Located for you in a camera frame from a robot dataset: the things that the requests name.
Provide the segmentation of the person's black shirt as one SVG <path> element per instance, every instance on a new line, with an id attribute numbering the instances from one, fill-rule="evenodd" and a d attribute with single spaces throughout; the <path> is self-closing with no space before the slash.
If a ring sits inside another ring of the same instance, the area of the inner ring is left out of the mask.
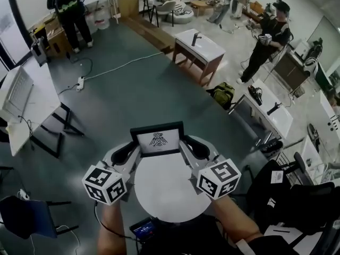
<path id="1" fill-rule="evenodd" d="M 299 255 L 278 235 L 230 244 L 219 231 L 217 219 L 205 214 L 178 224 L 157 220 L 155 228 L 139 255 Z"/>

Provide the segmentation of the black office chair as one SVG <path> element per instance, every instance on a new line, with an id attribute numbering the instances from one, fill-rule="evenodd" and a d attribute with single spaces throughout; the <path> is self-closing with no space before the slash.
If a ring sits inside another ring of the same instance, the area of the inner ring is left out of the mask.
<path id="1" fill-rule="evenodd" d="M 286 165 L 272 159 L 257 175 L 250 175 L 250 186 L 243 194 L 246 213 L 254 217 L 262 233 L 279 223 L 299 230 L 302 234 L 293 243 L 307 241 L 312 248 L 308 255 L 339 255 L 340 186 L 313 185 L 300 154 L 295 153 L 294 159 Z M 282 183 L 270 183 L 272 171 L 284 171 Z"/>

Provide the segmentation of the silver laptop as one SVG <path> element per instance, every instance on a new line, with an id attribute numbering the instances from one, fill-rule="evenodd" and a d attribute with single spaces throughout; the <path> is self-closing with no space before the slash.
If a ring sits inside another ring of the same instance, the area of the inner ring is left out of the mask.
<path id="1" fill-rule="evenodd" d="M 5 121 L 21 121 L 33 79 L 22 66 L 8 72 L 0 87 L 0 117 Z"/>

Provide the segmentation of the person's right forearm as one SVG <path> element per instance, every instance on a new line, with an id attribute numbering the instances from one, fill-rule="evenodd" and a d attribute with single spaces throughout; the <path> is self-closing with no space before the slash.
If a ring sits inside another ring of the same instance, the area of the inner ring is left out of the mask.
<path id="1" fill-rule="evenodd" d="M 229 196 L 212 200 L 211 204 L 222 227 L 234 243 L 240 240 L 251 242 L 264 236 L 258 225 Z"/>

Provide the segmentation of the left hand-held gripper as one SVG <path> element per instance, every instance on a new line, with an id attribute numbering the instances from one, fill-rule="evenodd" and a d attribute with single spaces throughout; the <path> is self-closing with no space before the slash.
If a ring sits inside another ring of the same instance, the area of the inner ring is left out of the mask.
<path id="1" fill-rule="evenodd" d="M 106 205 L 112 205 L 120 199 L 127 201 L 133 187 L 130 176 L 125 176 L 110 166 L 132 169 L 140 157 L 141 148 L 133 141 L 109 150 L 103 161 L 91 165 L 82 178 L 88 196 Z"/>

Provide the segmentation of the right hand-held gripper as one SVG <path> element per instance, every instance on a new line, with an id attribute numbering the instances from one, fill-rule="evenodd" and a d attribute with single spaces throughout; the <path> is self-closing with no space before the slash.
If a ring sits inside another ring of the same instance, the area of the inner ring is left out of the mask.
<path id="1" fill-rule="evenodd" d="M 184 161 L 192 168 L 192 176 L 197 180 L 195 187 L 209 198 L 217 200 L 233 192 L 241 178 L 241 172 L 228 158 L 210 161 L 205 165 L 199 160 L 211 160 L 215 147 L 208 141 L 185 135 L 179 142 L 179 150 Z"/>

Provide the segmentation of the black faucet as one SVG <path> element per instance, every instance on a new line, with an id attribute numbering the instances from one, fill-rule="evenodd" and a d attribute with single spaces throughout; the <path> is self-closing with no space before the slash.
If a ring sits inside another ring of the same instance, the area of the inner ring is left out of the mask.
<path id="1" fill-rule="evenodd" d="M 275 112 L 276 110 L 278 110 L 281 107 L 282 103 L 275 103 L 273 108 L 271 108 L 268 112 L 267 115 L 271 115 L 273 112 Z"/>
<path id="2" fill-rule="evenodd" d="M 201 39 L 201 38 L 202 38 L 202 36 L 200 35 L 200 31 L 194 33 L 191 46 L 194 47 L 196 45 L 197 40 Z"/>

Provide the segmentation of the beige chair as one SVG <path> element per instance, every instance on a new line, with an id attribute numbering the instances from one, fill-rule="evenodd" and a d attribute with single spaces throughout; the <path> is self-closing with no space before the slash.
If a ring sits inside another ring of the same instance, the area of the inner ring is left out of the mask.
<path id="1" fill-rule="evenodd" d="M 174 11 L 176 1 L 167 1 L 164 0 L 142 0 L 143 1 L 143 10 L 142 16 L 148 14 L 149 22 L 152 23 L 154 15 L 156 15 L 156 25 L 159 27 L 159 17 L 165 16 L 167 17 L 169 14 L 172 16 L 172 26 L 174 26 Z"/>

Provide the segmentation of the blue chair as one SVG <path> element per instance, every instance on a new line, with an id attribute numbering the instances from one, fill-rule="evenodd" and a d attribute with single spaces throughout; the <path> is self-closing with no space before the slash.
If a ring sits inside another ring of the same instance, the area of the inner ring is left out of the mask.
<path id="1" fill-rule="evenodd" d="M 22 200 L 12 195 L 0 200 L 0 215 L 5 228 L 22 239 L 26 240 L 33 234 L 56 239 L 79 228 L 76 225 L 58 231 L 54 224 L 50 207 L 69 204 L 70 201 Z"/>

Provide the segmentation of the black framed picture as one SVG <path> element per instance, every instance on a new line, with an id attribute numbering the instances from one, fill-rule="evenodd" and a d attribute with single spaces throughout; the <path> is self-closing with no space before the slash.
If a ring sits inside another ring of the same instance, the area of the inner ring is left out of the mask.
<path id="1" fill-rule="evenodd" d="M 182 121 L 130 129 L 134 143 L 140 146 L 141 157 L 153 157 L 180 152 L 184 138 Z"/>

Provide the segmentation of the white metal sink table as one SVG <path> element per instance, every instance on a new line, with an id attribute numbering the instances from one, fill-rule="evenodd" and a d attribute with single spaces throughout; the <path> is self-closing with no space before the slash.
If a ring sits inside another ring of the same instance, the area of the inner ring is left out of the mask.
<path id="1" fill-rule="evenodd" d="M 269 131 L 269 137 L 276 137 L 287 145 L 287 135 L 293 122 L 292 115 L 260 79 L 257 79 L 252 86 L 260 89 L 262 104 L 258 105 L 249 90 L 245 89 L 243 95 L 228 113 L 232 114 L 237 106 L 246 103 L 254 111 L 255 116 L 261 119 L 263 126 Z"/>

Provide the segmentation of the long wooden board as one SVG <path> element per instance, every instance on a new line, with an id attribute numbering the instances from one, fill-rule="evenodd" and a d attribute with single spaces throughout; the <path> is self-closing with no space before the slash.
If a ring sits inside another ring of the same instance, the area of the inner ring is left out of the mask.
<path id="1" fill-rule="evenodd" d="M 121 21 L 164 54 L 173 52 L 175 45 L 173 36 L 141 16 L 122 17 Z"/>

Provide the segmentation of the blue screen phone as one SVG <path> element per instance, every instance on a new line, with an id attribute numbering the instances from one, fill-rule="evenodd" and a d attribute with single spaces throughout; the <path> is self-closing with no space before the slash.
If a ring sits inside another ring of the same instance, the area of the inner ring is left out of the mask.
<path id="1" fill-rule="evenodd" d="M 152 238 L 157 231 L 155 219 L 148 217 L 129 227 L 134 236 L 141 242 Z"/>

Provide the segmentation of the grey round ottoman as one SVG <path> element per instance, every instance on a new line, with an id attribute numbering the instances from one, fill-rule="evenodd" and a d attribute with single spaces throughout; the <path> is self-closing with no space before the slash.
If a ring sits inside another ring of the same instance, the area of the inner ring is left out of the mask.
<path id="1" fill-rule="evenodd" d="M 174 15 L 169 13 L 167 17 L 164 18 L 164 21 L 173 24 L 190 23 L 194 18 L 193 9 L 180 0 L 176 0 L 175 2 Z"/>

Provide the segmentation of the round wooden table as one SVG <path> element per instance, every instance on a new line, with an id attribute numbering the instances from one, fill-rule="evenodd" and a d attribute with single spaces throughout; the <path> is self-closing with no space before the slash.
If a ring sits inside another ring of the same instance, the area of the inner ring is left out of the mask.
<path id="1" fill-rule="evenodd" d="M 207 2 L 207 0 L 192 0 L 190 2 L 195 17 L 203 16 L 205 15 L 206 10 L 213 8 L 213 6 Z"/>

